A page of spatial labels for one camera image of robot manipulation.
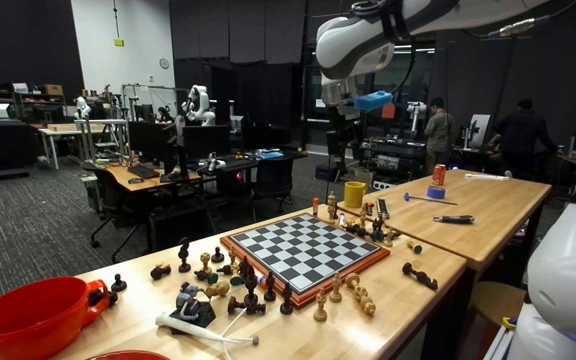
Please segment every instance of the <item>wooden tabletop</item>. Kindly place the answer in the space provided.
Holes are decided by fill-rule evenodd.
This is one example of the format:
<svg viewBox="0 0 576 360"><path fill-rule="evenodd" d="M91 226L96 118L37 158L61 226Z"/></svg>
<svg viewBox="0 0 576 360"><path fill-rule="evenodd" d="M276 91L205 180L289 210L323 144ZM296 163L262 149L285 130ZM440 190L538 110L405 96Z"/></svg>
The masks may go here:
<svg viewBox="0 0 576 360"><path fill-rule="evenodd" d="M138 177L136 173L127 172L125 165L120 163L108 163L103 165L118 183L122 183L127 191L142 191L142 190L150 190L150 188L160 188L160 185L170 185L168 182L162 182L160 175L157 177L148 177L140 183L130 183L130 177ZM190 172L190 180L196 182L200 180L198 172Z"/></svg>
<svg viewBox="0 0 576 360"><path fill-rule="evenodd" d="M74 135L82 134L79 124L31 124L36 130L48 135ZM91 134L101 134L103 124L89 124Z"/></svg>
<svg viewBox="0 0 576 360"><path fill-rule="evenodd" d="M430 175L366 194L364 200L384 198L390 220L385 226L420 237L438 248L459 253L474 270L486 268L503 244L519 230L526 218L549 191L549 183L526 180L476 177L478 172L453 169L446 173L446 200L449 203L404 200L404 194L426 196ZM434 221L434 215L474 215L474 224Z"/></svg>
<svg viewBox="0 0 576 360"><path fill-rule="evenodd" d="M250 230L280 218L246 226ZM188 261L200 268L200 253L213 251L217 235L190 244ZM280 298L266 306L263 315L242 315L227 336L259 336L259 346L235 346L232 358L384 358L402 346L421 324L428 312L442 300L448 287L463 272L459 256L424 245L420 256L404 244L405 235L391 245L391 253L360 274L360 284L367 287L376 302L376 315L366 318L354 304L347 287L341 290L340 304L325 304L328 322L314 322L316 304L308 304L289 315L280 314ZM411 261L438 280L435 291L420 285L402 274L402 264ZM155 264L170 264L173 272L157 281L150 280ZM114 274L122 274L127 290L101 318L88 328L56 358L88 358L116 349L151 349L168 358L217 358L221 349L216 341L171 336L154 324L155 315L170 314L182 281L196 284L193 276L175 272L178 248L162 249L116 266L79 274L84 280L101 277L111 284ZM238 300L246 290L229 290ZM233 315L227 315L227 298L212 298L216 320L208 326L221 331Z"/></svg>

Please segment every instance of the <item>gray carpet floor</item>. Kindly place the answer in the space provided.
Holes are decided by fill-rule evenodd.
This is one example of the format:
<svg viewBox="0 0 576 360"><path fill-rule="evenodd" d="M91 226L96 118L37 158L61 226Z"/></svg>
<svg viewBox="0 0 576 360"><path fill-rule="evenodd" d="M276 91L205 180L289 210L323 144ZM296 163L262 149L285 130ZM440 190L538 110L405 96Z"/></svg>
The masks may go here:
<svg viewBox="0 0 576 360"><path fill-rule="evenodd" d="M314 194L325 194L325 182L314 177L316 165L325 162L322 155L293 162L293 191L285 210L304 208ZM100 218L88 205L82 173L76 163L64 162L60 169L34 167L27 177L0 180L0 293L34 280L110 264L100 256L110 253L127 227L106 226L98 235L101 248L88 245ZM330 183L330 190L340 194L341 185ZM250 211L235 203L221 208L220 220L220 232L252 221ZM143 233L136 233L120 258L143 253L142 239Z"/></svg>

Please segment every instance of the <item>chessboard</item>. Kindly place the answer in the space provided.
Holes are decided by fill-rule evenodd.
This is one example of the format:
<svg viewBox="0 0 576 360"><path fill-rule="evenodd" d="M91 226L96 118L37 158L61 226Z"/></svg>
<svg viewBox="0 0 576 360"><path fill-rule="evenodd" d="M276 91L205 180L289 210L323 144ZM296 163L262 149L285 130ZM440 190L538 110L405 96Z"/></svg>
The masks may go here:
<svg viewBox="0 0 576 360"><path fill-rule="evenodd" d="M276 277L276 290L291 287L291 304L304 306L332 287L333 274L361 272L390 251L310 213L229 233L221 244L258 272Z"/></svg>

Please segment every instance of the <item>white wall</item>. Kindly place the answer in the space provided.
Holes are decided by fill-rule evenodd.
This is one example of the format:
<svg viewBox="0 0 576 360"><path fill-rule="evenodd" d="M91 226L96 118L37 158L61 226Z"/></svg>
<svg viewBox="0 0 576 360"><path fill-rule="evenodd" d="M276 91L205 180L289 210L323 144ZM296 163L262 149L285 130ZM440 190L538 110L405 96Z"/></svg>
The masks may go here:
<svg viewBox="0 0 576 360"><path fill-rule="evenodd" d="M120 35L125 45L114 45L116 21L114 0L71 0L74 27L84 71L85 90L101 91L110 83L114 93L134 93L136 104L170 106L175 114L173 58L168 0L118 0Z"/></svg>

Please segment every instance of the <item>black chair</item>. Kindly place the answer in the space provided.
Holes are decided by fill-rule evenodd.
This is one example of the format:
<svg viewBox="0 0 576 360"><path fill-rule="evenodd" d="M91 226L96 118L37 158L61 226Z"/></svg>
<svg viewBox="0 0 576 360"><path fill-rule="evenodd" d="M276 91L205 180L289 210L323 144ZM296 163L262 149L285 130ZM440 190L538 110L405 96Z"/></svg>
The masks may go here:
<svg viewBox="0 0 576 360"><path fill-rule="evenodd" d="M256 202L274 200L276 205L270 208L274 213L284 211L284 202L291 191L291 158L270 158L259 160L256 182L250 188L250 210L256 221Z"/></svg>
<svg viewBox="0 0 576 360"><path fill-rule="evenodd" d="M130 241L130 237L148 224L150 203L143 205L140 194L130 194L122 183L114 180L114 175L101 167L88 167L96 173L98 200L100 200L100 218L103 220L91 233L89 245L100 248L96 239L98 232L101 232L110 221L116 226L132 226L122 244L110 253L111 264L118 259L122 248Z"/></svg>

